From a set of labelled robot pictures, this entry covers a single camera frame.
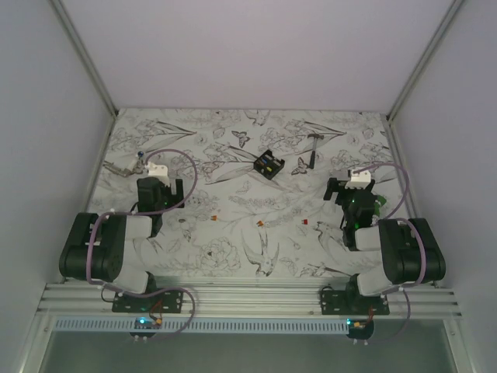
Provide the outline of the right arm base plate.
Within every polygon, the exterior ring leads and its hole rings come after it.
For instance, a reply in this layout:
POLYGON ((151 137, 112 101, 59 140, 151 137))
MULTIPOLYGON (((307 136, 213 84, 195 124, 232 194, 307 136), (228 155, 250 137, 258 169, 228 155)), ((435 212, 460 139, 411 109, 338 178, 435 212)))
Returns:
POLYGON ((389 315, 388 304, 380 296, 365 297, 356 291, 322 288, 319 293, 322 315, 389 315))

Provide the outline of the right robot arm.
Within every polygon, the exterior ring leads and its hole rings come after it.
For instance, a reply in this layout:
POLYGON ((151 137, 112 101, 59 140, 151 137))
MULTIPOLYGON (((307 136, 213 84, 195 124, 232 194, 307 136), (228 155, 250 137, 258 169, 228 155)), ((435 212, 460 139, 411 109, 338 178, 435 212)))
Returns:
POLYGON ((429 223, 424 218, 379 218, 382 198, 373 192, 374 180, 351 176, 328 179, 324 200, 335 197, 342 208, 342 240, 356 252, 375 252, 381 262, 346 285, 344 304, 362 314, 372 298, 430 281, 440 281, 446 263, 429 223))

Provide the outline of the black fuse box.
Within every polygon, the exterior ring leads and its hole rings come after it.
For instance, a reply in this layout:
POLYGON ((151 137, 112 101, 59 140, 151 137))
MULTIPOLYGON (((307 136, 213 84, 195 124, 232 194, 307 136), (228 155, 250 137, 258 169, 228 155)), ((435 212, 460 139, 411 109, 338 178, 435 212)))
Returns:
POLYGON ((285 161, 275 157, 269 149, 253 162, 253 169, 267 180, 272 180, 284 166, 285 161))

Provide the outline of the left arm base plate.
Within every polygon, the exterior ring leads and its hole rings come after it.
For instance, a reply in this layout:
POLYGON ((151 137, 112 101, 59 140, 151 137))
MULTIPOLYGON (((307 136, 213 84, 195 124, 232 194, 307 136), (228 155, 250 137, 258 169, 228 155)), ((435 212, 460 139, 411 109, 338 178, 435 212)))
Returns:
POLYGON ((180 313, 183 292, 167 291, 149 298, 137 298, 129 295, 116 296, 112 312, 115 313, 180 313))

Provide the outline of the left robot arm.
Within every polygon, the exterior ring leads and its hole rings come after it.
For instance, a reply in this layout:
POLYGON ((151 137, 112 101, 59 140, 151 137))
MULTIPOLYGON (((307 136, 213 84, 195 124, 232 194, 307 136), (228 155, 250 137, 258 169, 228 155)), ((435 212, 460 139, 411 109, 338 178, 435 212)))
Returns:
POLYGON ((134 245, 157 236, 165 209, 184 207, 181 179, 175 187, 156 177, 137 181, 137 206, 132 211, 108 214, 82 212, 76 215, 59 259, 59 272, 116 292, 131 294, 130 302, 141 312, 158 303, 151 286, 152 275, 140 267, 134 245))

